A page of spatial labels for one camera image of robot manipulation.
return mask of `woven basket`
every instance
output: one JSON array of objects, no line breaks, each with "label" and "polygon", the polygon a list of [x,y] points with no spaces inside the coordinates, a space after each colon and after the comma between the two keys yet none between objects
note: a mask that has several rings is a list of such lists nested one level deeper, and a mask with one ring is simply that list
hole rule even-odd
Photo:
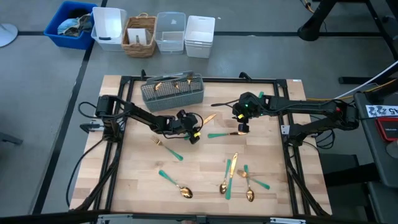
[{"label": "woven basket", "polygon": [[[155,41],[155,24],[156,16],[148,16],[146,13],[141,13],[136,17],[130,17],[126,22],[123,32],[122,48],[130,57],[150,57],[154,54]],[[127,28],[145,28],[152,34],[149,45],[130,44],[127,35]]]}]

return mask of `white sticker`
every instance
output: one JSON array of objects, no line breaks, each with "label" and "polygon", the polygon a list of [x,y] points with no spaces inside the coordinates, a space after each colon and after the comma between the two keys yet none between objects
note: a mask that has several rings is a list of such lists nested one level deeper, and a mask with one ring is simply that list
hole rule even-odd
[{"label": "white sticker", "polygon": [[398,106],[366,105],[366,111],[370,118],[380,116],[398,116]]}]

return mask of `blue plastic bin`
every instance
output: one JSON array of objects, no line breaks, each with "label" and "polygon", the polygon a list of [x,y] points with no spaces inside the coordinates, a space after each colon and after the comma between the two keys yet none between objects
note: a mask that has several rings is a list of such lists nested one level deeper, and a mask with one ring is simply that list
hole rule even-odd
[{"label": "blue plastic bin", "polygon": [[[63,2],[57,13],[55,13],[55,16],[52,18],[50,24],[47,26],[47,28],[45,28],[44,35],[49,37],[55,43],[55,45],[59,47],[86,50],[94,41],[94,39],[91,38],[91,32],[81,32],[79,37],[69,37],[65,35],[58,35],[57,28],[63,21],[68,19],[68,13],[71,10],[86,9],[87,11],[92,12],[93,7],[96,6],[96,4],[84,2]],[[92,16],[91,22],[94,25],[94,19]]]}]

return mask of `gray floor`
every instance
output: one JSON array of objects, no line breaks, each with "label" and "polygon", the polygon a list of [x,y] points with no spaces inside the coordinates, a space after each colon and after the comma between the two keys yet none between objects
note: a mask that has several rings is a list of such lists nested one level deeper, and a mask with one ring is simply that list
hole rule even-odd
[{"label": "gray floor", "polygon": [[[11,22],[21,31],[41,31],[61,2],[0,0],[0,22]],[[250,0],[250,4],[242,0],[109,0],[107,6],[125,9],[130,16],[162,11],[211,16],[217,18],[217,31],[295,32],[311,16],[300,1],[291,0]],[[374,7],[380,15],[391,14],[382,1],[375,1]],[[326,23],[329,32],[377,31],[364,4],[337,4]],[[19,36],[0,48],[0,131],[24,140],[21,146],[0,142],[0,216],[31,212],[84,53],[58,48],[45,36]],[[304,42],[298,37],[217,36],[209,60],[158,51],[151,58],[130,58],[122,52],[104,52],[95,44],[77,102],[96,102],[104,75],[138,75],[141,69],[148,75],[194,70],[205,77],[236,77],[245,71],[253,78],[301,79],[307,96],[334,97],[354,87],[339,85],[339,76],[370,77],[392,62],[382,38],[328,37]],[[45,213],[68,209],[67,182],[87,138],[79,124],[87,121],[74,111]],[[322,153],[356,154],[361,164],[372,162],[361,129],[336,134],[333,149]],[[353,142],[353,138],[363,141]]]}]

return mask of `wooden table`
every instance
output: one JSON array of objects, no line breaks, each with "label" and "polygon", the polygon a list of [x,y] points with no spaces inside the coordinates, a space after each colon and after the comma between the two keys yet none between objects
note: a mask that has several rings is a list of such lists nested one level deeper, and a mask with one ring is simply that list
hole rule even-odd
[{"label": "wooden table", "polygon": [[[120,79],[121,76],[105,76],[99,94],[117,95]],[[140,86],[143,83],[134,83],[132,102],[147,110],[141,96]],[[287,83],[291,100],[305,99],[300,80],[287,80]],[[154,133],[146,125],[128,119],[111,211],[185,215],[291,216],[277,117],[263,116],[251,120],[249,123],[251,132],[245,136],[207,138],[208,133],[227,133],[236,131],[238,127],[236,120],[231,118],[233,116],[231,108],[210,105],[235,100],[246,91],[255,95],[260,91],[266,95],[274,94],[270,84],[206,82],[203,103],[184,107],[185,111],[199,113],[204,118],[217,113],[217,116],[201,130],[201,139],[191,145],[189,141],[182,139],[164,139],[161,135],[157,136],[165,145],[184,157],[182,162],[149,139]],[[179,108],[155,114],[175,116],[178,110]],[[294,114],[293,117],[295,123],[310,122],[307,114]],[[98,142],[101,137],[100,131],[90,133],[85,150]],[[315,143],[310,138],[306,141]],[[79,206],[98,182],[105,147],[106,143],[101,143],[83,159],[71,208]],[[232,159],[235,152],[239,153],[236,169],[242,169],[243,165],[247,164],[250,172],[262,174],[257,178],[271,186],[270,190],[266,190],[252,182],[251,188],[255,193],[253,202],[246,199],[246,179],[236,174],[233,178],[231,200],[226,200],[224,195],[218,192],[224,178],[226,160]],[[331,213],[318,152],[304,144],[300,147],[300,155],[307,188],[323,209]],[[176,186],[158,174],[160,169],[179,184],[189,187],[193,192],[193,198],[183,198]],[[104,190],[101,208],[104,207],[106,193]],[[303,213],[297,186],[296,194],[300,213]]]}]

